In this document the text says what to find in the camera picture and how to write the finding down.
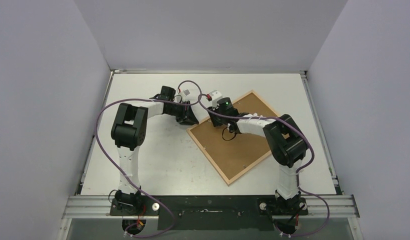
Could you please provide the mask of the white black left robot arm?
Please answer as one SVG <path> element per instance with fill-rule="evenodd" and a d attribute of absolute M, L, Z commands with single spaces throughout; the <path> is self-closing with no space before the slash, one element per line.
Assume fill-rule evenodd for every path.
<path fill-rule="evenodd" d="M 184 126 L 198 124 L 191 102 L 187 100 L 190 91 L 162 86 L 160 93 L 150 101 L 140 105 L 121 103 L 111 128 L 111 138 L 118 152 L 119 186 L 114 195 L 117 209 L 129 215 L 138 215 L 144 209 L 141 184 L 139 180 L 139 152 L 147 133 L 149 118 L 159 115 L 173 116 L 177 123 Z"/>

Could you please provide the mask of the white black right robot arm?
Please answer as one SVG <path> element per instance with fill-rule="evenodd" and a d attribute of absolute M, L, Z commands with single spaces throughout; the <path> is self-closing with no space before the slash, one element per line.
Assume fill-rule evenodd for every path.
<path fill-rule="evenodd" d="M 207 108 L 214 127 L 224 126 L 235 137 L 251 134 L 264 137 L 273 158 L 279 164 L 278 185 L 275 190 L 275 208 L 281 215 L 298 215 L 306 210 L 298 187 L 297 169 L 308 150 L 303 133 L 289 114 L 270 118 L 257 113 L 239 112 L 229 97 L 206 99 L 212 103 Z"/>

